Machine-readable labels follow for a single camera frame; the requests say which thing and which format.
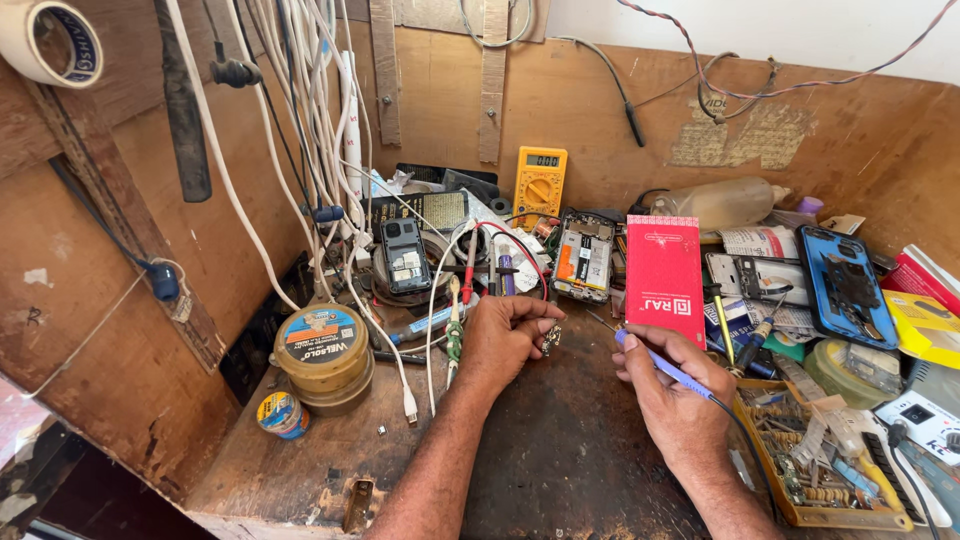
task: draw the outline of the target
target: red cardboard box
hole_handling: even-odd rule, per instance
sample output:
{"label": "red cardboard box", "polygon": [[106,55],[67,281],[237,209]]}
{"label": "red cardboard box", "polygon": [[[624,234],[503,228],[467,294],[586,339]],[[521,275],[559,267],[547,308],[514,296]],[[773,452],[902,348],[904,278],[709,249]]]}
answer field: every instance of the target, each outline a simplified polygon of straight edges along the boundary
{"label": "red cardboard box", "polygon": [[706,349],[699,220],[627,216],[627,247],[627,323],[673,329]]}

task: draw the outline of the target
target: wooden workbench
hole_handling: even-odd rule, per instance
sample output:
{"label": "wooden workbench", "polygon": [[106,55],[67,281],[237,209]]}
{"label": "wooden workbench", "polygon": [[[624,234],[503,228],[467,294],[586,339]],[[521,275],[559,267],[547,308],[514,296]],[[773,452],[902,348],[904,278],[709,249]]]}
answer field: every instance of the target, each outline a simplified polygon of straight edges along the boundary
{"label": "wooden workbench", "polygon": [[[561,346],[548,358],[528,362],[487,420],[461,537],[708,536],[647,434],[633,390],[613,374],[610,330],[589,318],[583,304],[561,302],[561,307],[570,314],[562,324]],[[440,358],[433,365],[440,396],[445,365]],[[256,406],[275,391],[270,386],[285,384],[285,376],[273,368],[187,500],[188,515],[219,538],[357,538],[400,479],[429,424],[424,369],[407,367],[407,379],[420,408],[416,426],[409,427],[403,416],[395,366],[381,363],[372,393],[359,408],[316,422],[298,440],[284,441],[255,422]],[[388,433],[378,435],[379,426]],[[749,454],[743,455],[749,462]],[[352,487],[363,479],[373,482],[369,504],[362,497],[352,503]],[[756,470],[754,479],[762,486]],[[766,503],[765,494],[757,499]],[[344,532],[348,513],[352,523]],[[784,526],[784,531],[792,539],[902,538],[823,528]]]}

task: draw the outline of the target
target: white wall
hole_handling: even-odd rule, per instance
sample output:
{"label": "white wall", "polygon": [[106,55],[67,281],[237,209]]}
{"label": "white wall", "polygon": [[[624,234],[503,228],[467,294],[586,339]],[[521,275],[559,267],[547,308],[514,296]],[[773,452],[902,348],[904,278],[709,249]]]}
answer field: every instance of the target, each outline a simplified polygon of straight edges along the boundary
{"label": "white wall", "polygon": [[[773,55],[783,63],[857,72],[907,48],[946,4],[946,0],[632,1],[680,20],[698,53],[734,51],[753,60]],[[616,0],[552,0],[546,35],[689,50],[672,22],[635,12]],[[879,73],[960,85],[960,5],[950,8],[914,50]],[[801,82],[778,80],[778,87]]]}

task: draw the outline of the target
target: fingernail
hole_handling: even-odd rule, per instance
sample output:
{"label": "fingernail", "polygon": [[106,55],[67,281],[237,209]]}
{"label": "fingernail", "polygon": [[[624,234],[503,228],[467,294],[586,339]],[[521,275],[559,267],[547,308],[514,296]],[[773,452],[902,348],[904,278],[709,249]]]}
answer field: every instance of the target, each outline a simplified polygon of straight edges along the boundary
{"label": "fingernail", "polygon": [[540,319],[537,321],[537,330],[539,330],[540,333],[547,333],[556,324],[557,319]]}
{"label": "fingernail", "polygon": [[635,335],[628,333],[627,337],[623,338],[623,352],[626,353],[627,351],[636,349],[639,344],[640,340],[636,339]]}

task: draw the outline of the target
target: yellow multimeter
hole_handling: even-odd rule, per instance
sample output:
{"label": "yellow multimeter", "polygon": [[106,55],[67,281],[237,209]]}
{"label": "yellow multimeter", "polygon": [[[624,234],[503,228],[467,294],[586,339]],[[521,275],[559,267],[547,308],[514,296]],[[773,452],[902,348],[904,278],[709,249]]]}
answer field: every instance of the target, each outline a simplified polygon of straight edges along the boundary
{"label": "yellow multimeter", "polygon": [[[566,150],[521,146],[516,162],[514,215],[523,212],[560,214],[560,196],[564,191]],[[518,217],[514,227],[533,230],[540,216]]]}

